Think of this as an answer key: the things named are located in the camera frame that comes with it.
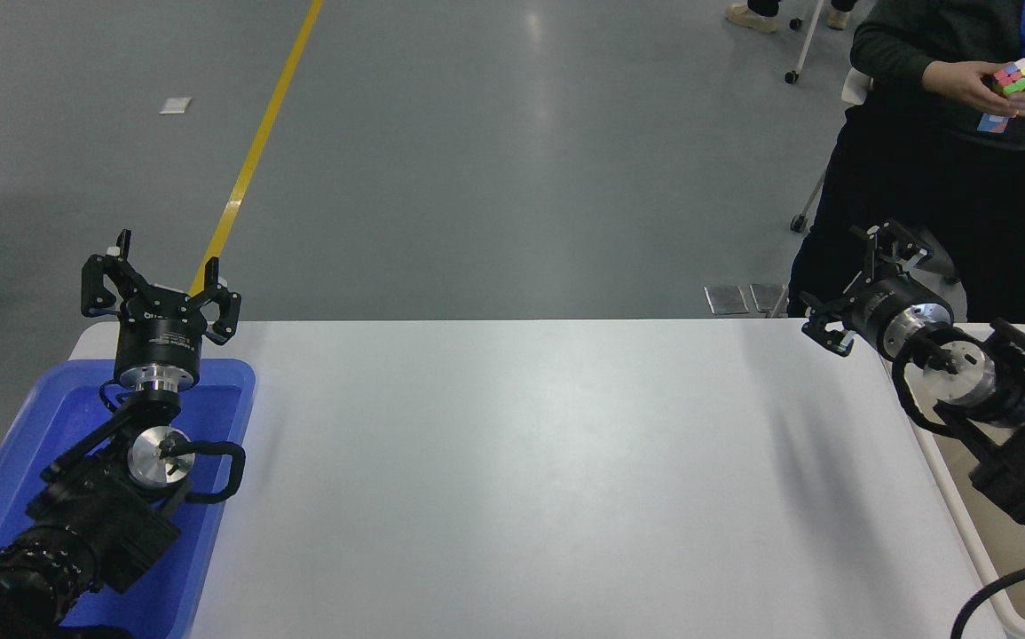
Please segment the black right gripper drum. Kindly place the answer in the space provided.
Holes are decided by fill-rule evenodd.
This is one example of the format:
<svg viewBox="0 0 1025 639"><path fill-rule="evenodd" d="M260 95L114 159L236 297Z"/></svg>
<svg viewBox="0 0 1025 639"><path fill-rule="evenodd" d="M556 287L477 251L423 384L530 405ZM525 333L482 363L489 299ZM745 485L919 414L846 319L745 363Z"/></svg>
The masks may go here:
<svg viewBox="0 0 1025 639"><path fill-rule="evenodd" d="M855 295L849 327L878 351L900 351L935 323L935 294L910 275L877 280Z"/></svg>

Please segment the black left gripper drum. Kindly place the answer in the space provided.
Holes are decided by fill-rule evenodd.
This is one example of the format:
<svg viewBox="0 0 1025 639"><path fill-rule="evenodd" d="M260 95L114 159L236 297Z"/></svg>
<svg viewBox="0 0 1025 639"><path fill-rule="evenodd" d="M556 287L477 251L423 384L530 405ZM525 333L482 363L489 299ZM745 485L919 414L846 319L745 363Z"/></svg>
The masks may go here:
<svg viewBox="0 0 1025 639"><path fill-rule="evenodd" d="M127 380L144 367L172 367L186 380L200 376L207 322L187 296L133 296L120 306L114 376Z"/></svg>

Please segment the person's right hand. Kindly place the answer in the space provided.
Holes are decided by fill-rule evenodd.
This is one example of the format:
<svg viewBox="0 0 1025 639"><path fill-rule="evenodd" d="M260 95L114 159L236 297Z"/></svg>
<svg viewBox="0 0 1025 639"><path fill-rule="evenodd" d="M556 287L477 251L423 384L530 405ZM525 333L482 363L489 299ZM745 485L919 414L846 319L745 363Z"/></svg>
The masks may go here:
<svg viewBox="0 0 1025 639"><path fill-rule="evenodd" d="M1015 117L1019 109L1004 96L988 88L991 78L1004 64L986 61L931 61L922 70L921 84L927 92L958 102L980 114Z"/></svg>

